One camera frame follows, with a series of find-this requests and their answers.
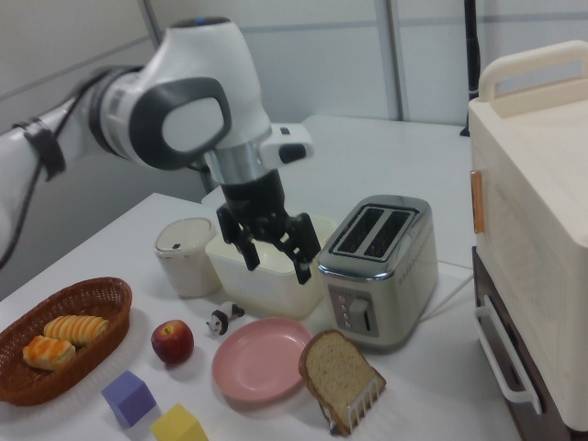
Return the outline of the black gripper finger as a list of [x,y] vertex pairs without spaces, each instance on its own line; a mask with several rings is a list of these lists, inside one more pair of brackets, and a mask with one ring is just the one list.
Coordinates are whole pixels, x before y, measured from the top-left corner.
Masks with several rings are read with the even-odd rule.
[[286,215],[280,219],[281,233],[276,247],[293,263],[297,280],[305,285],[311,278],[311,263],[320,252],[317,233],[307,213]]
[[217,209],[217,217],[223,241],[233,244],[243,257],[247,269],[254,271],[260,264],[260,260],[250,234],[232,216],[226,204]]

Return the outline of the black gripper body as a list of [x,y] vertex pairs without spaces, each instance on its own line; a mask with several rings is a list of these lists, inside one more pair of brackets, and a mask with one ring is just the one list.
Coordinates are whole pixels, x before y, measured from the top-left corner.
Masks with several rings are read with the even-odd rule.
[[297,237],[295,218],[285,210],[285,192],[277,170],[244,184],[221,184],[220,188],[225,204],[219,208],[219,221],[226,242],[237,242],[245,230],[263,242]]

